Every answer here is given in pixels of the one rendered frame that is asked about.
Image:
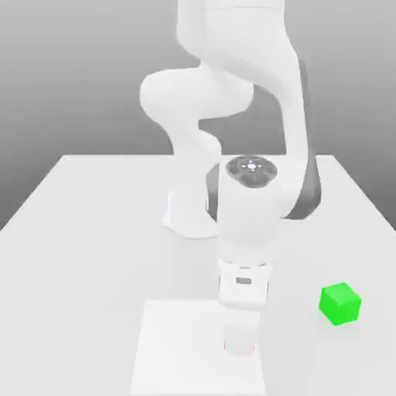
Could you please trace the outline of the small green cube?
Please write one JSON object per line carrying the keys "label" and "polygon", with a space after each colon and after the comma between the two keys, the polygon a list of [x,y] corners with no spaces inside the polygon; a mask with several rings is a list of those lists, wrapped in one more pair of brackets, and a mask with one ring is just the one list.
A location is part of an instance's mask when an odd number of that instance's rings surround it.
{"label": "small green cube", "polygon": [[362,298],[347,284],[338,283],[322,288],[319,310],[334,325],[356,321]]}

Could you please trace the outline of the small red cube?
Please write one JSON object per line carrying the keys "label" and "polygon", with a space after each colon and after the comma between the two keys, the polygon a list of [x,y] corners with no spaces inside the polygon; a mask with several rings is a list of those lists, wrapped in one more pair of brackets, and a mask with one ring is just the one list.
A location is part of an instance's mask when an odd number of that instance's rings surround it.
{"label": "small red cube", "polygon": [[246,343],[242,346],[232,346],[230,349],[227,346],[227,341],[223,341],[223,349],[228,353],[232,353],[238,356],[244,356],[248,354],[253,354],[256,352],[256,345],[247,345]]}

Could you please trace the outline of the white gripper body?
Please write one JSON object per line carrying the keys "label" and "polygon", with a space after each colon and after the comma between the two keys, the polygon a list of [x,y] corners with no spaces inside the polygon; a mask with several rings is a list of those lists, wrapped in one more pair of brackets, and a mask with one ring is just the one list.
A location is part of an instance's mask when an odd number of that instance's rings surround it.
{"label": "white gripper body", "polygon": [[217,261],[218,299],[227,308],[261,310],[269,290],[273,266],[239,265],[222,258]]}

